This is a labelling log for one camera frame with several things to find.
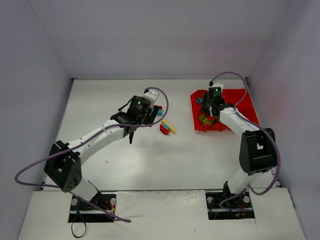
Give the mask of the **blue small lego brick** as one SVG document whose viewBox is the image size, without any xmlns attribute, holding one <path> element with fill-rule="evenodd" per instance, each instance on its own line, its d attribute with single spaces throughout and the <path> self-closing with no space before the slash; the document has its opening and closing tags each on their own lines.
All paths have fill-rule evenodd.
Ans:
<svg viewBox="0 0 320 240">
<path fill-rule="evenodd" d="M 196 103 L 197 104 L 202 104 L 202 101 L 203 101 L 203 99 L 202 98 L 200 98 L 200 97 L 198 97 L 197 99 L 196 99 Z"/>
</svg>

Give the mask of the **green square lego brick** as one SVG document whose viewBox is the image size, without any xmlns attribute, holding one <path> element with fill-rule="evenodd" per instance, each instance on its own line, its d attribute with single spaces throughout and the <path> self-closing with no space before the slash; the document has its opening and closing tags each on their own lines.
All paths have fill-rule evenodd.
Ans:
<svg viewBox="0 0 320 240">
<path fill-rule="evenodd" d="M 199 118 L 200 121 L 203 121 L 206 117 L 202 114 L 198 118 Z"/>
<path fill-rule="evenodd" d="M 210 124 L 212 124 L 212 121 L 210 120 L 210 119 L 204 119 L 203 121 L 202 121 L 202 123 L 203 124 L 205 124 L 205 125 L 210 125 Z"/>
</svg>

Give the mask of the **green small lego brick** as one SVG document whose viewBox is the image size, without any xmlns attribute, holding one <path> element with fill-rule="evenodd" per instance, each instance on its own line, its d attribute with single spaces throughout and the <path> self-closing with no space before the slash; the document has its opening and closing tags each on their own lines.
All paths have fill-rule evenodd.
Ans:
<svg viewBox="0 0 320 240">
<path fill-rule="evenodd" d="M 204 118 L 201 120 L 201 122 L 202 122 L 203 124 L 205 124 L 205 125 L 208 125 L 208 124 L 211 124 L 211 123 L 212 123 L 212 121 L 211 121 L 210 119 L 208 119 L 207 117 L 204 117 Z"/>
</svg>

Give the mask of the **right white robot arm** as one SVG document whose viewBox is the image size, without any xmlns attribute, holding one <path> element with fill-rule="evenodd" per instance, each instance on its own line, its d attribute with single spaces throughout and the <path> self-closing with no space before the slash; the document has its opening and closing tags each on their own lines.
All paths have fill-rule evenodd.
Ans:
<svg viewBox="0 0 320 240">
<path fill-rule="evenodd" d="M 214 123 L 226 125 L 241 138 L 239 169 L 224 187 L 226 195 L 232 197 L 246 190 L 259 176 L 277 167 L 280 157 L 273 130 L 250 121 L 236 105 L 227 103 L 222 93 L 221 86 L 208 88 L 203 95 L 201 110 L 214 117 Z"/>
</svg>

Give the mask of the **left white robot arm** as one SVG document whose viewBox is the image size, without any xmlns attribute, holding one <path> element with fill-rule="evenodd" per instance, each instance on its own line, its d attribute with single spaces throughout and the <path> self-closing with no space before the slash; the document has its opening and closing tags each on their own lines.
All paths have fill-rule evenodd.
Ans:
<svg viewBox="0 0 320 240">
<path fill-rule="evenodd" d="M 126 112 L 118 111 L 107 122 L 87 135 L 74 141 L 55 142 L 50 150 L 44 172 L 64 192 L 71 193 L 95 205 L 102 200 L 101 192 L 82 176 L 82 165 L 107 145 L 129 138 L 133 141 L 138 125 L 154 122 L 152 108 L 159 96 L 149 90 L 142 96 L 133 96 Z"/>
</svg>

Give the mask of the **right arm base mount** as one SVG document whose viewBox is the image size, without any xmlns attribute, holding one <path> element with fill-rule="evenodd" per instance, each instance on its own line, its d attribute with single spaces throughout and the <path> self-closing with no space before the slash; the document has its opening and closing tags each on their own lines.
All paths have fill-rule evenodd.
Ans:
<svg viewBox="0 0 320 240">
<path fill-rule="evenodd" d="M 205 200 L 207 206 L 208 219 L 217 220 L 243 220 L 254 219 L 255 213 L 248 191 L 237 198 L 226 201 L 220 206 L 220 203 L 227 197 L 223 192 L 206 192 Z"/>
</svg>

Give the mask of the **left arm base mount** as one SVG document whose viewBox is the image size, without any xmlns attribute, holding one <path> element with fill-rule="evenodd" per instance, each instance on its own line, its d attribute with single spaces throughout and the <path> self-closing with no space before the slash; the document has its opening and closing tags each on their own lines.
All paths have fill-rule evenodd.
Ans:
<svg viewBox="0 0 320 240">
<path fill-rule="evenodd" d="M 102 193 L 98 206 L 114 214 L 116 211 L 117 195 L 115 193 Z M 78 200 L 72 196 L 68 215 L 68 223 L 113 223 L 114 219 L 110 218 L 103 211 Z"/>
</svg>

